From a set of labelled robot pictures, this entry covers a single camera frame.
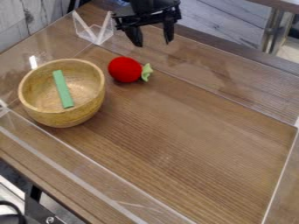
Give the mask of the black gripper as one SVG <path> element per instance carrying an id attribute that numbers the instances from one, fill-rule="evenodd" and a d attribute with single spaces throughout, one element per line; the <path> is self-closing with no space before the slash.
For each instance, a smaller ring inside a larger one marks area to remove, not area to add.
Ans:
<path id="1" fill-rule="evenodd" d="M 112 12 L 116 28 L 124 30 L 138 47 L 143 46 L 140 26 L 163 24 L 166 44 L 174 41 L 174 24 L 182 19 L 182 0 L 127 0 L 127 5 Z"/>

